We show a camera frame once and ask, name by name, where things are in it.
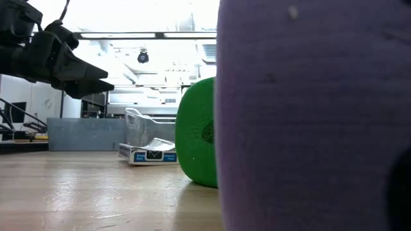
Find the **black computer monitor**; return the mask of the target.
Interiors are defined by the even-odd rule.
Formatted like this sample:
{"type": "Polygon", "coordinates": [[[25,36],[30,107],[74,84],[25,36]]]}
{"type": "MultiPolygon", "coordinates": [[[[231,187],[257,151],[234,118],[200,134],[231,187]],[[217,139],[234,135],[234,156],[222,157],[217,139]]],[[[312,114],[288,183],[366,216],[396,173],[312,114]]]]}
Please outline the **black computer monitor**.
{"type": "MultiPolygon", "coordinates": [[[[27,102],[15,102],[13,105],[16,107],[20,108],[21,110],[25,111],[26,110],[26,104],[27,102]]],[[[22,113],[21,111],[17,110],[15,107],[12,107],[10,105],[5,105],[4,106],[4,114],[7,119],[9,119],[12,123],[23,123],[25,114],[22,113]]]]}

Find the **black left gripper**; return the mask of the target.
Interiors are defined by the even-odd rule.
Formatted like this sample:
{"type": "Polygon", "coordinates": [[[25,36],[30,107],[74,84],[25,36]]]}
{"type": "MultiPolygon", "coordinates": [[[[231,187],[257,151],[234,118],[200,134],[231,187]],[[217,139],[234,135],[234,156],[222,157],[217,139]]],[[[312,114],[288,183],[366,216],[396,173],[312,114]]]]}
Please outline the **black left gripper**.
{"type": "Polygon", "coordinates": [[[48,83],[74,99],[113,90],[112,84],[100,80],[108,77],[107,71],[73,54],[78,45],[62,21],[52,22],[32,37],[5,31],[0,33],[0,74],[48,83]]]}

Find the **black background rack frame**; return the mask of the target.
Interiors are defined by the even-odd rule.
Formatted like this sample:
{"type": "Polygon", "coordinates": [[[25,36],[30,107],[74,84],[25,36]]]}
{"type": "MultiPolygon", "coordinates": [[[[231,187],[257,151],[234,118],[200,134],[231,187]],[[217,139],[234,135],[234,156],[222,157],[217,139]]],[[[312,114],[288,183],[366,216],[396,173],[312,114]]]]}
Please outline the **black background rack frame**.
{"type": "Polygon", "coordinates": [[[142,114],[174,115],[189,85],[117,85],[114,90],[72,98],[62,91],[59,117],[81,118],[84,112],[123,115],[124,109],[136,108],[142,114]]]}

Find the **purple foam die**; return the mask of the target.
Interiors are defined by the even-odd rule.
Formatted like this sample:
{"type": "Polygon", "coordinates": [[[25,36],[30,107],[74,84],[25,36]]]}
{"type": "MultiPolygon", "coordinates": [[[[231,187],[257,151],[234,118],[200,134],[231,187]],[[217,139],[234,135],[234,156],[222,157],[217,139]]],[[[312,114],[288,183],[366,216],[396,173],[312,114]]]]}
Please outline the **purple foam die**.
{"type": "Polygon", "coordinates": [[[411,231],[411,0],[220,0],[225,231],[411,231]]]}

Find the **white card box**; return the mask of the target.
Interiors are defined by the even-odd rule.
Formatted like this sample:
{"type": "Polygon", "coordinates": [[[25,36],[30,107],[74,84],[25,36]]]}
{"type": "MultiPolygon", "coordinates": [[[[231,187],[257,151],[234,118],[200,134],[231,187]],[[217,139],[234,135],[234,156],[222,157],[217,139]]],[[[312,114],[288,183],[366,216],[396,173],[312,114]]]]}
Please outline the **white card box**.
{"type": "Polygon", "coordinates": [[[175,144],[159,138],[154,138],[149,144],[142,147],[128,144],[119,145],[119,156],[135,166],[163,166],[178,165],[175,144]]]}

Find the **green foam die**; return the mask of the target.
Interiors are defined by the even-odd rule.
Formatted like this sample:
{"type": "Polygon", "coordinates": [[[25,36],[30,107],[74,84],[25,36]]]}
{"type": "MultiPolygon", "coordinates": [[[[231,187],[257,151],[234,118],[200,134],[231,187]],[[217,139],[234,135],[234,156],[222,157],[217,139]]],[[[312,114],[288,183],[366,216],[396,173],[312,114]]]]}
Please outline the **green foam die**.
{"type": "Polygon", "coordinates": [[[175,149],[188,178],[217,188],[213,96],[214,78],[201,80],[184,93],[175,120],[175,149]]]}

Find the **grey translucent plastic bin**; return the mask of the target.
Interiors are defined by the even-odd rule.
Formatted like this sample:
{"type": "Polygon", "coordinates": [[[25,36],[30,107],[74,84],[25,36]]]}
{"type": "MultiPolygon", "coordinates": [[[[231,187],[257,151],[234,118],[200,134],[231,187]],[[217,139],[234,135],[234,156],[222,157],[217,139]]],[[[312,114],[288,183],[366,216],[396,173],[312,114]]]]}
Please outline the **grey translucent plastic bin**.
{"type": "Polygon", "coordinates": [[[48,118],[49,151],[117,151],[125,142],[123,119],[48,118]]]}

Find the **clear plastic bin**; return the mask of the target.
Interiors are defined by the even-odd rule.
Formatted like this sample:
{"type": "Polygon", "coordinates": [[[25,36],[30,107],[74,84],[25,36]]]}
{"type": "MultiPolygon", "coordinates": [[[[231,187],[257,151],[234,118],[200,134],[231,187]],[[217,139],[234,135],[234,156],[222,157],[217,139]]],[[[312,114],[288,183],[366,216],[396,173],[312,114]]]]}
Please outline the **clear plastic bin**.
{"type": "Polygon", "coordinates": [[[125,109],[126,143],[148,151],[175,149],[175,118],[154,118],[137,109],[125,109]]]}

